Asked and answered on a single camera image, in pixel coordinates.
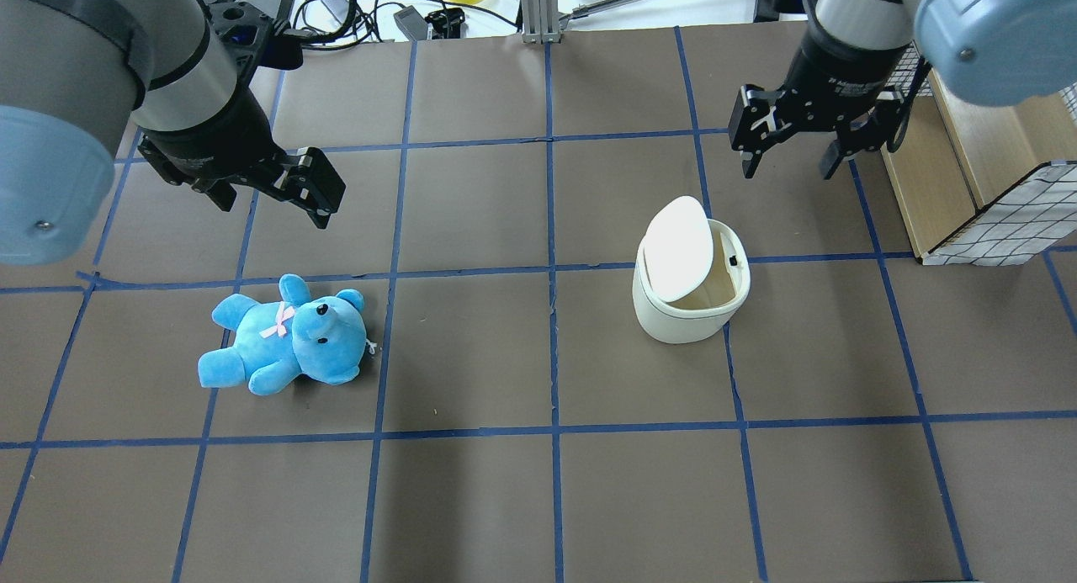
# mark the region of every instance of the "stuffed animal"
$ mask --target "stuffed animal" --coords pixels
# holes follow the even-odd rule
[[[213,308],[213,321],[235,331],[236,341],[198,360],[202,387],[248,381],[251,392],[269,395],[300,374],[333,386],[359,375],[359,361],[373,346],[360,315],[363,295],[345,289],[311,300],[307,283],[294,274],[282,276],[279,287],[278,303],[234,294]]]

